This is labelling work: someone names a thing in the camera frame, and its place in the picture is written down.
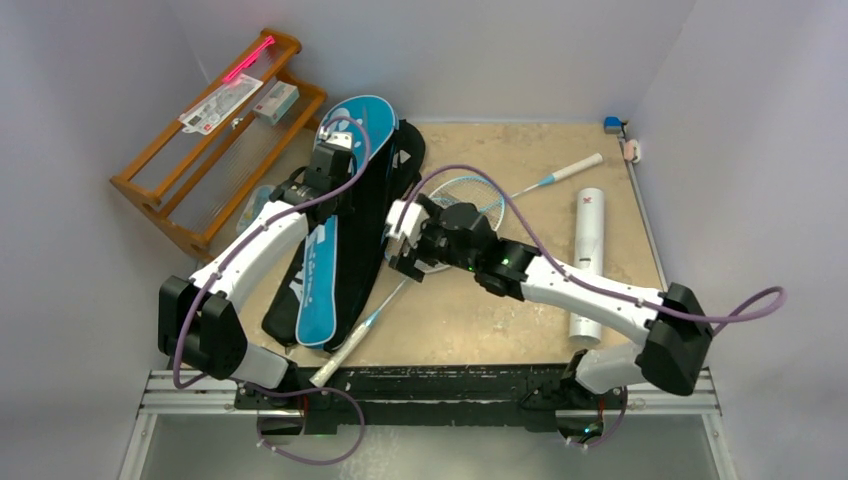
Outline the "blue racket cover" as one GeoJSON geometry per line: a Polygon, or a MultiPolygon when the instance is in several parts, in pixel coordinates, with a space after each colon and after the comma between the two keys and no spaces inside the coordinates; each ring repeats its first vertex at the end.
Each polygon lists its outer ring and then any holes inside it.
{"type": "MultiPolygon", "coordinates": [[[[358,95],[333,107],[322,120],[321,126],[330,131],[353,134],[355,143],[352,152],[355,162],[351,163],[351,173],[352,176],[359,176],[356,184],[365,174],[369,161],[397,130],[399,119],[393,107],[384,98],[377,95],[358,95]]],[[[351,200],[355,184],[348,189],[351,191],[351,200]]],[[[314,341],[324,342],[329,339],[332,336],[331,326],[334,324],[329,319],[330,308],[319,307],[317,301],[330,299],[330,282],[335,279],[335,274],[330,268],[318,267],[316,257],[324,256],[330,262],[336,260],[330,242],[336,238],[337,221],[341,216],[353,212],[332,214],[311,229],[304,241],[304,280],[299,313],[306,316],[307,324],[296,327],[296,338],[298,344],[307,348],[317,349],[313,346],[314,341]]]]}

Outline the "black Crossway racket cover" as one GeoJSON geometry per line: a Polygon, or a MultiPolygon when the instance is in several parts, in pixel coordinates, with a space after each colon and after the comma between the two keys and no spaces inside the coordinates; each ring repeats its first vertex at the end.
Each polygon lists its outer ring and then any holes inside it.
{"type": "MultiPolygon", "coordinates": [[[[338,219],[336,238],[330,242],[336,260],[316,257],[316,265],[330,268],[335,279],[330,282],[329,300],[317,301],[328,306],[332,336],[313,346],[332,352],[338,349],[353,329],[370,297],[381,269],[387,246],[384,220],[391,204],[400,199],[421,180],[421,167],[426,144],[421,132],[407,120],[399,126],[387,143],[369,161],[362,179],[353,186],[354,212],[338,219]]],[[[304,248],[300,243],[293,259],[287,262],[285,275],[261,322],[261,328],[277,343],[297,343],[296,327],[307,324],[299,313],[304,280],[304,248]]]]}

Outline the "white shuttlecock tube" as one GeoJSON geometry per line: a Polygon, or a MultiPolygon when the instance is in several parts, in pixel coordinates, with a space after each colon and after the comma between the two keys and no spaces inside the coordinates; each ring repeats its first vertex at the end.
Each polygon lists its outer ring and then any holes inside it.
{"type": "MultiPolygon", "coordinates": [[[[605,196],[601,189],[584,188],[577,194],[575,248],[572,265],[596,275],[603,273],[605,237],[605,196]]],[[[603,327],[572,313],[569,338],[585,346],[598,345],[603,327]]]]}

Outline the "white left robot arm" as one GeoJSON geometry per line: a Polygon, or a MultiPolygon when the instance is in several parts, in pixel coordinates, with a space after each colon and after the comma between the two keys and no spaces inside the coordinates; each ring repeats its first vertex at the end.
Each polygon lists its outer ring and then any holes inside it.
{"type": "Polygon", "coordinates": [[[218,257],[189,278],[169,277],[159,290],[158,349],[174,366],[187,364],[218,380],[259,386],[272,408],[297,399],[298,382],[282,355],[250,342],[239,313],[287,252],[352,210],[351,189],[364,168],[350,133],[315,145],[302,175],[280,185],[259,216],[218,257]]]}

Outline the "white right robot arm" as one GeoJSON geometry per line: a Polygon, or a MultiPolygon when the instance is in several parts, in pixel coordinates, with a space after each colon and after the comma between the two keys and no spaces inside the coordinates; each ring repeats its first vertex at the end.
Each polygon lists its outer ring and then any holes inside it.
{"type": "Polygon", "coordinates": [[[471,203],[396,201],[385,224],[401,244],[391,267],[417,282],[423,265],[458,268],[493,295],[558,307],[628,338],[574,355],[561,381],[569,404],[584,407],[614,387],[642,382],[677,396],[694,392],[714,333],[695,322],[704,311],[690,288],[635,287],[550,260],[538,247],[499,237],[471,203]]]}

